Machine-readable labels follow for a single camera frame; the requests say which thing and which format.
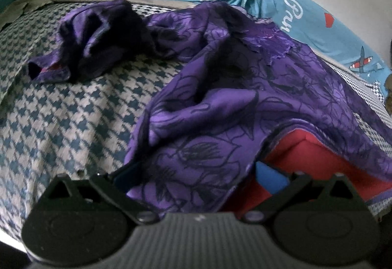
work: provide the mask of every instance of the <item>purple satin cloth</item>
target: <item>purple satin cloth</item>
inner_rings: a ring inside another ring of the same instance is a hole
[[[224,2],[143,21],[148,34],[140,24],[129,25],[133,34],[140,27],[159,58],[187,64],[147,105],[131,136],[124,163],[140,164],[142,176],[129,197],[160,211],[217,211],[255,158],[296,128],[392,181],[392,160],[354,113],[390,144],[391,129],[307,45],[274,23],[253,21]]]
[[[147,53],[150,42],[142,19],[126,0],[71,11],[61,19],[56,41],[57,49],[29,60],[32,81],[92,79],[122,60]]]

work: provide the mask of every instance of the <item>black circular pad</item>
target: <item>black circular pad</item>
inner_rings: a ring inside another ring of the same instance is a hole
[[[128,233],[119,211],[35,211],[24,224],[22,239],[38,261],[77,267],[114,253]]]
[[[286,252],[318,266],[361,261],[377,248],[380,237],[368,211],[329,211],[317,202],[296,204],[282,211],[276,216],[273,230]]]

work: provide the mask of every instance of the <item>ribbed black plastic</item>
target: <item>ribbed black plastic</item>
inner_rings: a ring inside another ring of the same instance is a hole
[[[30,269],[53,268],[32,264]],[[232,213],[168,214],[160,223],[138,226],[111,257],[83,269],[311,269],[283,252],[264,227]],[[346,269],[371,269],[361,262]]]

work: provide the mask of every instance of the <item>houndstooth mattress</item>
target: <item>houndstooth mattress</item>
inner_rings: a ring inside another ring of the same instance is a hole
[[[140,57],[89,82],[31,84],[26,61],[55,48],[58,20],[83,5],[53,4],[22,16],[0,32],[0,228],[17,240],[34,202],[56,174],[78,179],[122,165],[130,132],[145,105],[182,68],[176,61]],[[171,10],[133,6],[142,16]],[[377,92],[377,86],[366,87],[334,69],[392,127],[382,99],[372,92]],[[377,133],[363,128],[392,153]],[[381,201],[370,210],[378,214],[390,203]]]

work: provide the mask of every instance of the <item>red fabric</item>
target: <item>red fabric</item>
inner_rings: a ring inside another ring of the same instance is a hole
[[[325,27],[331,28],[334,24],[334,17],[330,13],[324,13],[325,15]]]
[[[328,150],[315,136],[297,129],[286,135],[265,159],[283,171],[303,171],[317,180],[327,180],[334,173],[344,173],[363,200],[392,188],[392,182],[383,182],[356,168],[345,159]],[[271,195],[251,176],[225,204],[223,211],[233,211],[239,217]]]

